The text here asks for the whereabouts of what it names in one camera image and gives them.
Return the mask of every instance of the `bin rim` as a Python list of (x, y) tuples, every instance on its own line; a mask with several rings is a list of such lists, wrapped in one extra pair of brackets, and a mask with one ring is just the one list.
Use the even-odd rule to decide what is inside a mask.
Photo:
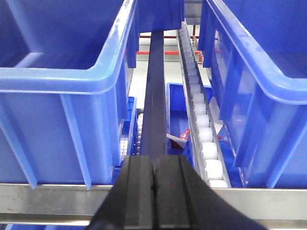
[(117, 82), (137, 0), (124, 0), (89, 69), (0, 68), (0, 92), (100, 94)]
[(262, 91), (284, 104), (307, 104), (307, 79), (285, 76), (222, 0), (207, 1)]

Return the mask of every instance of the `floor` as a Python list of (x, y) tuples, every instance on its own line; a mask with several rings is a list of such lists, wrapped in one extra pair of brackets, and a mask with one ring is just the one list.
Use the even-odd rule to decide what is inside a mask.
[[(192, 34), (193, 26), (188, 26), (190, 35)], [(199, 27), (196, 27), (196, 35), (199, 34)], [(176, 31), (165, 31), (164, 35), (175, 36)], [(140, 39), (140, 50), (148, 51), (150, 47), (150, 38)], [(177, 39), (166, 38), (165, 39), (165, 51), (178, 51)], [(199, 65), (199, 69), (202, 76), (204, 85), (210, 85), (208, 77)], [(137, 68), (134, 69), (133, 77), (130, 85), (129, 96), (137, 97), (137, 108), (144, 108), (145, 91), (146, 91), (146, 78), (148, 69), (148, 55), (137, 55)], [(182, 83), (181, 67), (178, 55), (165, 55), (165, 84)]]

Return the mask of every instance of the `plastic storage bin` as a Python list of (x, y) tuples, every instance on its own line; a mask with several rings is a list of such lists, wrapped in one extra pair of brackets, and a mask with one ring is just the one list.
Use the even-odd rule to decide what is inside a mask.
[(135, 97), (128, 98), (128, 118), (124, 120), (120, 136), (120, 150), (122, 156), (135, 155), (138, 140), (138, 120)]
[(111, 182), (135, 8), (133, 0), (0, 1), (1, 183)]
[(139, 30), (141, 33), (178, 30), (184, 21), (184, 0), (139, 0)]
[(8, 224), (5, 230), (84, 230), (86, 226)]
[(166, 86), (166, 131), (179, 137), (189, 128), (183, 85), (168, 83)]
[(199, 50), (244, 187), (307, 188), (307, 1), (205, 0)]

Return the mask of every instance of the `small blue bin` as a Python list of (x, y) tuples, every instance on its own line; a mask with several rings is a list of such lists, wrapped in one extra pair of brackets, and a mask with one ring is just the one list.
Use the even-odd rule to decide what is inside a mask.
[(179, 137), (189, 128), (183, 85), (168, 83), (166, 86), (167, 133)]
[(86, 226), (8, 224), (5, 230), (85, 230)]
[(0, 183), (109, 184), (135, 0), (0, 1)]
[(138, 118), (136, 109), (136, 97), (128, 98), (128, 118), (124, 120), (120, 136), (120, 149), (122, 160), (126, 155), (135, 155), (138, 140)]
[(244, 187), (307, 188), (307, 1), (204, 0), (212, 68)]

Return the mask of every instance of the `red beam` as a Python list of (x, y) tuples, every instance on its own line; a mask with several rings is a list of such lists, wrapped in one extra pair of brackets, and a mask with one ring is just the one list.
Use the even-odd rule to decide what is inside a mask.
[[(150, 35), (141, 35), (140, 38), (151, 38)], [(177, 38), (176, 36), (164, 36), (164, 38)]]
[(200, 52), (198, 61), (199, 61), (199, 62), (202, 62), (202, 55), (201, 55), (201, 52)]
[[(201, 52), (200, 51), (195, 51), (196, 55), (199, 55)], [(138, 51), (137, 54), (141, 54), (141, 55), (149, 55), (150, 52), (149, 51), (145, 51), (145, 50), (141, 50)], [(165, 55), (179, 55), (179, 51), (164, 51)]]

